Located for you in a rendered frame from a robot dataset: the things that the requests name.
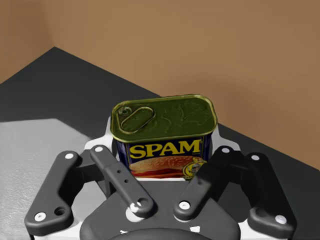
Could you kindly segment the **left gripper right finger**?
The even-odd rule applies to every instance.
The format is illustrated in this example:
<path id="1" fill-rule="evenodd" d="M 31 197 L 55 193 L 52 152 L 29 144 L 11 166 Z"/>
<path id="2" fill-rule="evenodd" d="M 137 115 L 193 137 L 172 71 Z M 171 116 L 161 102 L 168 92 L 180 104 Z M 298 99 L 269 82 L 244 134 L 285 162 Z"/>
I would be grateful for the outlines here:
<path id="1" fill-rule="evenodd" d="M 244 224 L 259 234 L 294 234 L 297 220 L 266 155 L 219 146 L 173 205 L 178 234 L 241 234 L 241 226 L 219 204 L 229 183 L 240 185 L 250 209 Z"/>

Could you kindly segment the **green and blue rectangular can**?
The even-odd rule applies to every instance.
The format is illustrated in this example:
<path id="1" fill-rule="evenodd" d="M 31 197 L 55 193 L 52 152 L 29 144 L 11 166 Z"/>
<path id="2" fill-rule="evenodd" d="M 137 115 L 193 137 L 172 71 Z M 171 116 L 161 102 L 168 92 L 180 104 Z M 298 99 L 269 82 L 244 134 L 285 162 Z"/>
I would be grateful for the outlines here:
<path id="1" fill-rule="evenodd" d="M 217 125 L 199 94 L 126 100 L 110 115 L 119 160 L 136 178 L 193 178 L 213 155 Z"/>

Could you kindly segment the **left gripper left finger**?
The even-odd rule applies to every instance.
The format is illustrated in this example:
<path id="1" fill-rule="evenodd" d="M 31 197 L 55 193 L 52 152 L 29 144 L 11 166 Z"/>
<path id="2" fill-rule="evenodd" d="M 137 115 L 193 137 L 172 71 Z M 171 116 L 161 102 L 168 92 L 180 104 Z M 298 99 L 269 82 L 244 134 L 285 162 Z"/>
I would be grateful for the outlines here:
<path id="1" fill-rule="evenodd" d="M 104 195 L 108 198 L 117 192 L 138 218 L 155 214 L 155 201 L 114 156 L 110 128 L 108 122 L 104 135 L 87 142 L 83 153 L 63 151 L 57 155 L 25 216 L 30 235 L 49 235 L 70 227 L 74 222 L 72 204 L 87 182 L 103 181 Z"/>

